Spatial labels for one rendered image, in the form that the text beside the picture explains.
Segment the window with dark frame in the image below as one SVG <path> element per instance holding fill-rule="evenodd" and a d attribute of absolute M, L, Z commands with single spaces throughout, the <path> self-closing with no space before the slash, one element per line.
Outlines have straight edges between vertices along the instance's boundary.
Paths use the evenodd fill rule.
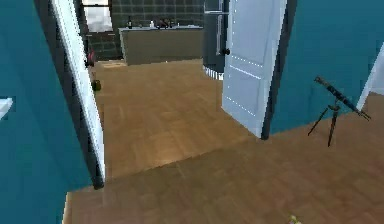
<path fill-rule="evenodd" d="M 113 30 L 109 0 L 82 0 L 82 6 L 90 32 L 100 33 Z"/>

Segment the white wall shelf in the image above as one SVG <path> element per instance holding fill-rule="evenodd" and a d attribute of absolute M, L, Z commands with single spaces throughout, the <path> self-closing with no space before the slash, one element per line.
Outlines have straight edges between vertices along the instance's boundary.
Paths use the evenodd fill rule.
<path fill-rule="evenodd" d="M 12 98 L 0 99 L 0 120 L 9 112 L 12 105 Z"/>

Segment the black telescope on tripod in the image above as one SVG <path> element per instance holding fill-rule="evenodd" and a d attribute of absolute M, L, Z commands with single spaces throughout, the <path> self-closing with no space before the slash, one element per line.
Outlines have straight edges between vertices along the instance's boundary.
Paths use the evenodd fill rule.
<path fill-rule="evenodd" d="M 328 92 L 330 92 L 334 96 L 334 103 L 329 104 L 320 114 L 314 125 L 311 127 L 310 131 L 308 132 L 308 136 L 311 135 L 311 133 L 314 131 L 314 129 L 317 127 L 318 123 L 323 119 L 325 114 L 331 110 L 332 111 L 332 119 L 331 119 L 331 125 L 328 135 L 328 142 L 327 146 L 330 147 L 332 143 L 333 133 L 336 127 L 340 106 L 339 102 L 344 104 L 346 107 L 348 107 L 351 111 L 355 112 L 358 116 L 363 117 L 367 121 L 371 120 L 371 117 L 364 112 L 361 109 L 358 109 L 343 93 L 338 91 L 333 85 L 331 85 L 329 82 L 327 82 L 325 79 L 323 79 L 320 76 L 316 76 L 314 79 L 315 82 L 322 85 Z"/>

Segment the dark grey fridge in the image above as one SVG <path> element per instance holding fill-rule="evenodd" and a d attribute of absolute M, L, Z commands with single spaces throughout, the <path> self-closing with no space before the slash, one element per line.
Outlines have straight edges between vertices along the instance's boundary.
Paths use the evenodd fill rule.
<path fill-rule="evenodd" d="M 229 0 L 204 1 L 203 70 L 209 77 L 224 77 Z"/>

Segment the grey kitchen counter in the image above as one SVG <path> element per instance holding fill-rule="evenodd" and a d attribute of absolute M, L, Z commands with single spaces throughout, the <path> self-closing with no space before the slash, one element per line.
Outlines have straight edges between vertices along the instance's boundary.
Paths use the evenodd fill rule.
<path fill-rule="evenodd" d="M 199 26 L 120 28 L 119 35 L 123 59 L 127 65 L 202 57 L 203 28 Z"/>

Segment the white room door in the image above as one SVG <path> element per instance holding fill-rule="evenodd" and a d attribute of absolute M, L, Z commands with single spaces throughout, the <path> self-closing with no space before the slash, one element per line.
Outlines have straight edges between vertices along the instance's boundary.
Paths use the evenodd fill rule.
<path fill-rule="evenodd" d="M 229 3 L 222 109 L 262 136 L 287 0 Z"/>

